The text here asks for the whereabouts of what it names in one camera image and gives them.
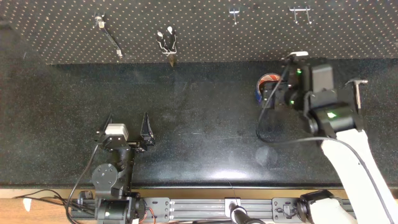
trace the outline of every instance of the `green light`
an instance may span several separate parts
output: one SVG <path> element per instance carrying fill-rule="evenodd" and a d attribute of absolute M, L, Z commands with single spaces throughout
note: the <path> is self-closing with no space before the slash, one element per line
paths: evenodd
<path fill-rule="evenodd" d="M 335 117 L 337 117 L 337 115 L 335 115 L 335 114 L 332 113 L 332 112 L 327 113 L 327 115 L 328 115 L 329 118 L 335 118 Z"/>

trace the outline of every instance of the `black countertop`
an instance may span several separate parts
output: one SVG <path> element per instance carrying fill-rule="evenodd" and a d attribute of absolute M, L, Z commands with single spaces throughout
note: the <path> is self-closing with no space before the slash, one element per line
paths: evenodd
<path fill-rule="evenodd" d="M 3 188 L 71 187 L 106 116 L 126 124 L 134 140 L 144 112 L 157 144 L 136 154 L 133 187 L 341 187 L 315 143 L 270 147 L 256 138 L 255 84 L 279 73 L 279 62 L 46 66 L 4 35 L 15 42 L 0 43 Z M 398 60 L 329 62 L 339 89 L 350 78 L 369 80 L 361 89 L 369 143 L 387 184 L 398 187 Z M 308 136 L 293 111 L 265 122 L 267 138 Z M 97 153 L 82 187 L 91 187 L 91 171 L 106 158 Z"/>

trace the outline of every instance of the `speckled black surface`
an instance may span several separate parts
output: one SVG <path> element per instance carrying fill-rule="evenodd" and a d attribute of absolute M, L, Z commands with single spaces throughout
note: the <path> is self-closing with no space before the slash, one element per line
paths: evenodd
<path fill-rule="evenodd" d="M 279 62 L 51 67 L 15 33 L 1 37 L 1 187 L 71 187 L 107 114 L 134 139 L 145 111 L 157 145 L 136 156 L 134 187 L 340 186 L 314 143 L 268 147 L 256 139 L 254 85 L 264 73 L 280 72 Z M 398 187 L 398 60 L 330 62 L 338 88 L 353 77 L 369 80 L 361 90 L 369 142 L 388 185 Z M 271 117 L 269 138 L 307 136 L 295 113 Z M 98 153 L 91 170 L 105 159 Z M 90 178 L 91 171 L 82 187 Z"/>

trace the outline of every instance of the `white tag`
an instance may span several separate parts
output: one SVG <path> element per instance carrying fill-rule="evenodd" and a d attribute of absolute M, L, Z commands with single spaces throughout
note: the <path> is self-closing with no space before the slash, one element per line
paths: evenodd
<path fill-rule="evenodd" d="M 31 205 L 31 203 L 32 203 L 32 199 L 30 199 L 30 198 L 24 198 L 23 201 L 22 201 L 22 203 L 24 203 L 25 210 L 26 210 L 27 212 L 30 212 L 30 205 Z"/>

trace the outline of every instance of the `hanging tool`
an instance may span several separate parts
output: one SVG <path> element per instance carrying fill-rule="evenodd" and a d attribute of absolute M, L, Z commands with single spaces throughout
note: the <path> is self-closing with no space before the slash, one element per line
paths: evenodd
<path fill-rule="evenodd" d="M 311 10 L 310 6 L 305 6 L 305 9 L 296 9 L 296 7 L 290 7 L 289 11 L 290 12 L 294 12 L 294 22 L 296 24 L 299 24 L 299 22 L 297 21 L 297 13 L 296 12 L 303 12 L 305 11 L 305 13 L 307 14 L 307 20 L 308 20 L 308 24 L 311 24 L 312 21 L 310 20 L 310 13 L 309 10 Z"/>
<path fill-rule="evenodd" d="M 360 80 L 358 78 L 353 78 L 348 80 L 345 85 L 349 83 L 354 84 L 354 92 L 355 92 L 355 98 L 356 98 L 356 109 L 358 111 L 358 114 L 361 115 L 361 96 L 359 95 L 359 84 L 367 84 L 367 80 Z"/>
<path fill-rule="evenodd" d="M 173 27 L 171 27 L 171 26 L 169 26 L 167 28 L 167 31 L 170 34 L 170 44 L 169 45 L 166 44 L 165 35 L 163 35 L 163 33 L 161 33 L 161 31 L 157 32 L 156 41 L 159 44 L 160 50 L 162 51 L 162 53 L 164 55 L 166 55 L 166 57 L 169 59 L 171 66 L 173 67 L 174 63 L 175 63 L 174 54 L 177 53 L 177 49 L 175 47 L 175 43 L 177 42 L 177 35 L 175 33 L 175 30 L 173 30 Z"/>
<path fill-rule="evenodd" d="M 238 10 L 235 10 L 235 9 L 230 9 L 229 10 L 229 13 L 230 14 L 234 14 L 234 21 L 235 21 L 235 25 L 237 24 L 237 22 L 236 22 L 236 15 L 239 13 L 239 11 L 240 11 L 241 9 L 239 8 Z"/>
<path fill-rule="evenodd" d="M 120 59 L 122 59 L 123 58 L 122 50 L 105 28 L 105 21 L 103 20 L 104 16 L 105 14 L 102 15 L 100 13 L 94 14 L 95 24 L 93 28 L 95 28 L 98 25 L 99 29 L 101 29 L 101 31 L 105 34 L 105 36 L 109 39 L 109 41 L 111 41 L 111 43 L 116 47 L 116 54 L 119 56 Z"/>

